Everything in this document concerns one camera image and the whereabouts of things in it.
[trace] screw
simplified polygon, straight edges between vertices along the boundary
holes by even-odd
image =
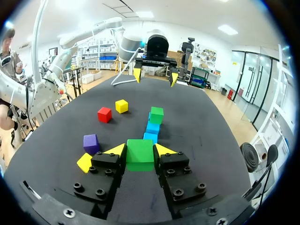
[[[228,220],[226,218],[220,218],[217,220],[216,225],[227,225]]]
[[[184,191],[180,188],[173,191],[174,198],[181,198],[183,196],[183,194],[184,194]]]
[[[74,218],[76,215],[75,211],[71,208],[64,209],[63,213],[68,218]]]
[[[84,187],[81,185],[81,183],[75,183],[73,185],[74,189],[77,191],[77,192],[83,192],[84,191]]]
[[[189,167],[189,166],[186,166],[186,167],[183,168],[184,173],[190,173],[191,171],[192,171],[191,167]]]
[[[168,174],[168,175],[174,175],[174,174],[175,174],[175,170],[173,170],[173,169],[168,169],[168,170],[167,170],[167,174]]]
[[[90,171],[91,173],[97,173],[97,169],[96,169],[95,167],[93,167],[93,166],[91,166],[91,167],[89,168],[89,171]]]
[[[103,199],[105,197],[105,191],[103,189],[98,189],[95,193],[98,198]]]
[[[216,207],[209,207],[207,209],[207,215],[209,215],[210,217],[213,217],[213,216],[217,215]]]
[[[204,184],[204,183],[200,183],[196,187],[196,191],[198,191],[198,192],[205,191],[205,189],[206,189],[206,184]]]
[[[105,175],[106,176],[111,176],[113,174],[113,171],[111,169],[105,170]]]

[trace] blue cube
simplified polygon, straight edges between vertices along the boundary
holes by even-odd
[[[155,134],[149,134],[149,133],[144,133],[144,140],[152,140],[153,145],[158,142],[158,135]]]
[[[146,128],[146,133],[158,135],[159,128],[160,128],[159,124],[150,123],[148,121],[147,128]]]
[[[83,136],[83,148],[90,155],[96,154],[100,151],[100,144],[96,134]]]

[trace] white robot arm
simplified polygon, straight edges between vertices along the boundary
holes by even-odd
[[[22,111],[28,110],[31,118],[38,114],[41,115],[41,112],[43,112],[44,117],[50,116],[52,111],[56,111],[53,102],[60,98],[60,95],[66,93],[64,83],[60,81],[60,78],[72,55],[77,52],[76,43],[105,29],[120,28],[121,26],[122,19],[115,17],[95,24],[92,29],[63,37],[60,40],[60,45],[65,51],[54,59],[44,77],[45,79],[35,84],[34,91],[28,92],[28,102],[26,100],[26,87],[0,72],[0,98],[19,107]]]

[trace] green cube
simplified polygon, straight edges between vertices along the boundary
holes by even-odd
[[[150,123],[161,124],[164,118],[164,109],[158,107],[151,107]]]
[[[128,139],[126,165],[129,171],[152,171],[154,169],[152,140]]]

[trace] purple cube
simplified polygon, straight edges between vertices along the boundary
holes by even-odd
[[[98,142],[97,135],[92,134],[83,136],[83,148],[90,155],[94,155],[100,151],[100,144]]]

